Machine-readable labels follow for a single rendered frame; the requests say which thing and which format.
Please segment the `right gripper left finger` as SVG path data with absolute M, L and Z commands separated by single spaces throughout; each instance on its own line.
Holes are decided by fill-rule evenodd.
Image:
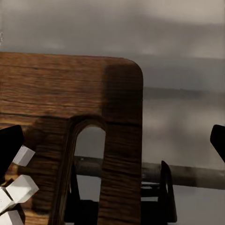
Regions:
M 0 130 L 0 180 L 24 142 L 20 125 Z

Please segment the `cutting board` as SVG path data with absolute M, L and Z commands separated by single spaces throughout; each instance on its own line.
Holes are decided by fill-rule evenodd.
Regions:
M 35 151 L 11 162 L 0 187 L 21 175 L 39 190 L 18 203 L 23 225 L 57 225 L 71 134 L 86 119 L 106 128 L 97 225 L 141 225 L 143 73 L 131 59 L 0 52 L 0 130 L 20 125 Z

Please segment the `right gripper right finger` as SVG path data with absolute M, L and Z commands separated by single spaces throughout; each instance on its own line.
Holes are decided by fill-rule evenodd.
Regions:
M 225 127 L 217 124 L 214 125 L 210 136 L 210 142 L 225 162 Z

